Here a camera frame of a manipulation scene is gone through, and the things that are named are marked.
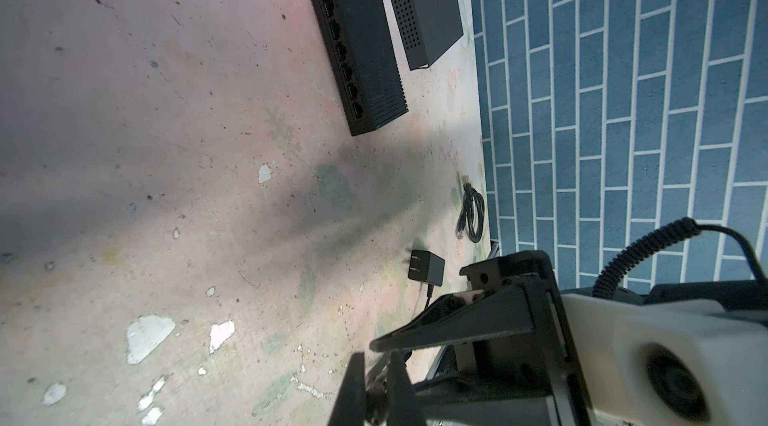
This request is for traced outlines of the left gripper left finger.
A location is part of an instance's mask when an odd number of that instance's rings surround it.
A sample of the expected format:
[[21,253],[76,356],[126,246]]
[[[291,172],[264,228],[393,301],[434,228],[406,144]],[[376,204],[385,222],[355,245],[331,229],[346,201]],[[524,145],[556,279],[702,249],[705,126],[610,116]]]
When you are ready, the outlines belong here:
[[338,391],[328,426],[363,426],[366,422],[365,356],[354,353]]

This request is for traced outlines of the flat black router box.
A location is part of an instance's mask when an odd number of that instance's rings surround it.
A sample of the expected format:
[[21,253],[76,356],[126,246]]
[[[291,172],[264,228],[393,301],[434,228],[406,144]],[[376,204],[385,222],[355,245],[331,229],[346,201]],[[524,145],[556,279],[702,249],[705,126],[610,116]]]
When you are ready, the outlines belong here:
[[391,0],[410,70],[427,69],[462,36],[458,0]]

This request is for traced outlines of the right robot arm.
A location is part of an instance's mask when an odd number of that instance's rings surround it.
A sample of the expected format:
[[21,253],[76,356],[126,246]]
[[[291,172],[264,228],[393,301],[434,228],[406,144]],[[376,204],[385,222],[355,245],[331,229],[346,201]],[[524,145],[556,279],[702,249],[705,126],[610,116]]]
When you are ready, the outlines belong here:
[[561,291],[541,251],[461,273],[469,291],[441,296],[371,343],[392,364],[369,388],[371,423],[767,421],[767,289],[756,281],[605,300]]

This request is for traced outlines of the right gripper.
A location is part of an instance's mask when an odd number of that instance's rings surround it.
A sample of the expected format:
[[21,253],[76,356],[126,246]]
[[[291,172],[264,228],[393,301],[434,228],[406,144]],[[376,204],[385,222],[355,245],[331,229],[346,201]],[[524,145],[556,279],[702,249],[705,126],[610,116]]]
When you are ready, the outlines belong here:
[[[439,297],[410,323],[370,344],[388,359],[393,352],[453,349],[456,371],[412,383],[426,423],[593,424],[548,254],[522,251],[460,273],[471,290]],[[388,425],[386,375],[368,392],[372,424]]]

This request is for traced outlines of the black power adapter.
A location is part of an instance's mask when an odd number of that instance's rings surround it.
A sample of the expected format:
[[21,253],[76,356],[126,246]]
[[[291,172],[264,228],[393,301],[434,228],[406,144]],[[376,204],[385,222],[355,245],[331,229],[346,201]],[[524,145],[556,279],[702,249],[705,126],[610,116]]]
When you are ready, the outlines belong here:
[[443,285],[445,260],[436,254],[413,249],[410,253],[408,279],[427,286],[425,309],[431,303],[434,290]]

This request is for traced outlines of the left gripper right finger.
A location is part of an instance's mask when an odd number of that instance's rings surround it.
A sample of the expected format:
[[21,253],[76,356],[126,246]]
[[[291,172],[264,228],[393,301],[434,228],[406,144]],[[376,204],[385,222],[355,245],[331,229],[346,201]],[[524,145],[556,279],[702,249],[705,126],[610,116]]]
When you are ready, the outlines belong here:
[[425,426],[426,419],[406,371],[402,356],[389,354],[386,375],[389,426]]

